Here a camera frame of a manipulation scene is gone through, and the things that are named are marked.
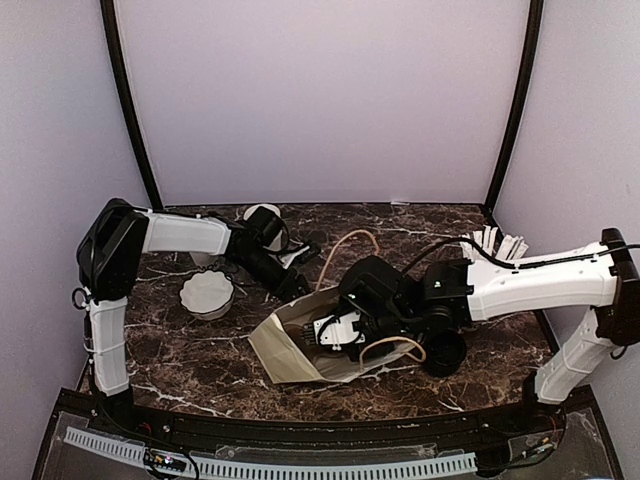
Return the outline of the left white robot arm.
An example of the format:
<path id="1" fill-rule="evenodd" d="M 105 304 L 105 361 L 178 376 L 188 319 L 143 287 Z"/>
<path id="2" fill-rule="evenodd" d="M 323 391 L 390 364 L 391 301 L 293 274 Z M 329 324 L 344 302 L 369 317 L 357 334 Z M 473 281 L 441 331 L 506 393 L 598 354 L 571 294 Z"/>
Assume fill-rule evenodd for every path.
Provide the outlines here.
<path id="1" fill-rule="evenodd" d="M 93 383 L 107 397 L 130 388 L 126 369 L 124 320 L 142 255 L 186 252 L 223 256 L 244 269 L 277 299 L 290 302 L 310 293 L 304 276 L 285 267 L 269 246 L 284 222 L 265 207 L 246 220 L 175 214 L 110 199 L 80 242 L 79 309 L 86 311 L 86 348 L 93 361 Z"/>

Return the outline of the white paper cup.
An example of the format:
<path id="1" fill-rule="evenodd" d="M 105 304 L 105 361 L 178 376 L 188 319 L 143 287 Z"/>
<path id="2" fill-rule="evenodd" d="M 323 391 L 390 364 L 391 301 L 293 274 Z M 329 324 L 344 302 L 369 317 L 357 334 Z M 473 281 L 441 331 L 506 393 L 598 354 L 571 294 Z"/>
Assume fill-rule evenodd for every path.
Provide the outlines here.
<path id="1" fill-rule="evenodd" d="M 207 267 L 215 261 L 215 257 L 201 252 L 191 252 L 190 256 L 196 266 Z"/>

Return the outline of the stack of white paper cups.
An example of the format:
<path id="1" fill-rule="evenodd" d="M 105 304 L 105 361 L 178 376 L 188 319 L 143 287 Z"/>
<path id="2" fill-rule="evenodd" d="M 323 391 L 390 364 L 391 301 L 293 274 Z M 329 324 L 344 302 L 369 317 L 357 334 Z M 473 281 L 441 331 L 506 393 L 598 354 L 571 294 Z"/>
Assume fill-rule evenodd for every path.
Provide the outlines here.
<path id="1" fill-rule="evenodd" d="M 259 208 L 265 208 L 271 212 L 273 212 L 277 217 L 281 217 L 281 210 L 278 206 L 273 205 L 273 204 L 268 204 L 268 203 L 260 203 L 260 204 L 254 204 L 250 207 L 248 207 L 243 214 L 243 219 L 244 220 L 248 220 L 251 215 L 258 210 Z"/>

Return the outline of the beige paper bag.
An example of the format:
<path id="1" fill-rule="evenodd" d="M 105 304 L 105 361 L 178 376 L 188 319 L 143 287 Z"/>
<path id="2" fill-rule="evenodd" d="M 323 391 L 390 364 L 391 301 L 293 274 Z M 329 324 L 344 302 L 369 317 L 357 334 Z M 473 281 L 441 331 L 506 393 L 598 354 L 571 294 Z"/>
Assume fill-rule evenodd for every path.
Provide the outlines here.
<path id="1" fill-rule="evenodd" d="M 374 254 L 380 254 L 370 231 L 357 229 L 344 235 L 332 247 L 314 291 L 275 310 L 249 335 L 273 383 L 349 383 L 404 356 L 418 364 L 427 360 L 423 346 L 406 334 L 385 334 L 370 344 L 360 340 L 352 327 L 364 318 L 358 309 L 334 314 L 339 306 L 338 290 L 325 288 L 324 278 L 340 245 L 357 235 L 368 237 Z"/>

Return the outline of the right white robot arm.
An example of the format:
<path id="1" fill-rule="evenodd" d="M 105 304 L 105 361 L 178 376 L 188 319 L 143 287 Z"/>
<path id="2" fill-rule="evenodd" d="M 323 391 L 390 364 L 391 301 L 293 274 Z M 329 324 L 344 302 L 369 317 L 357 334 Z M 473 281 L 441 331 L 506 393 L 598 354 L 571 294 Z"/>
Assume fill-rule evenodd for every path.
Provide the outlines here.
<path id="1" fill-rule="evenodd" d="M 365 344 L 410 338 L 426 352 L 432 374 L 455 372 L 464 358 L 459 329 L 522 311 L 586 308 L 550 361 L 526 381 L 525 400 L 510 413 L 521 434 L 534 432 L 549 405 L 571 391 L 613 351 L 639 341 L 639 273 L 633 245 L 615 228 L 570 252 L 513 259 L 487 252 L 469 237 L 451 237 L 398 270 L 372 255 L 356 262 L 339 284 L 340 297 L 365 318 Z"/>

